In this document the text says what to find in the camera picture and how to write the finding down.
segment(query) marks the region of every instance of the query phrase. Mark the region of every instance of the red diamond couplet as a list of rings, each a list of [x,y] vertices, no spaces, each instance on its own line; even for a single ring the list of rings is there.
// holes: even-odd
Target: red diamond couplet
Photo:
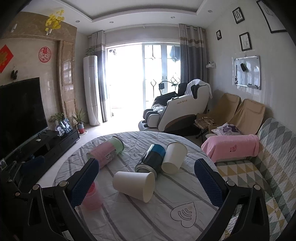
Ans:
[[[2,73],[6,65],[8,65],[12,57],[13,54],[10,52],[7,45],[4,45],[3,48],[0,49],[0,73]]]

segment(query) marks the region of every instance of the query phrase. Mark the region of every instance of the white paper cup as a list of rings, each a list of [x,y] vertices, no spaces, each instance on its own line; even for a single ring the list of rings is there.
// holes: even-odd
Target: white paper cup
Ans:
[[[114,189],[143,202],[149,202],[154,186],[155,177],[152,172],[117,172],[113,177]]]
[[[187,155],[187,147],[180,142],[168,144],[161,169],[168,174],[175,174]]]

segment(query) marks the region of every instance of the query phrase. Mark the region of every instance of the black tv cabinet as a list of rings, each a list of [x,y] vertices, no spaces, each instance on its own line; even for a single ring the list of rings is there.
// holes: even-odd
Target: black tv cabinet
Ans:
[[[20,185],[22,192],[29,192],[34,184],[47,172],[47,170],[55,164],[55,162],[69,150],[77,140],[79,134],[76,129],[71,130],[69,133],[59,137],[57,131],[47,130],[46,133],[39,134],[36,138],[24,145],[16,151],[6,162],[7,164],[12,161],[23,162],[29,161],[32,155],[44,156],[45,163],[38,168],[32,170],[29,175],[26,175]]]

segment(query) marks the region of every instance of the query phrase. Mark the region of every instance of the ceiling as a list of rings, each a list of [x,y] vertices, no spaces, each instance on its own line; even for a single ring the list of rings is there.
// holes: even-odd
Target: ceiling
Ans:
[[[164,8],[196,12],[203,0],[62,0],[91,19],[135,9]]]
[[[234,1],[161,0],[160,4],[159,0],[32,0],[23,11],[49,16],[64,9],[64,21],[90,35],[144,24],[183,23],[206,28]]]

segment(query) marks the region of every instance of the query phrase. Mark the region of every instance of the whiteboard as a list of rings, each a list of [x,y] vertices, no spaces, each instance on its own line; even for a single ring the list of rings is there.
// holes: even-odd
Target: whiteboard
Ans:
[[[241,64],[245,66],[245,71],[242,70]],[[236,85],[261,90],[260,57],[234,59],[234,75]]]

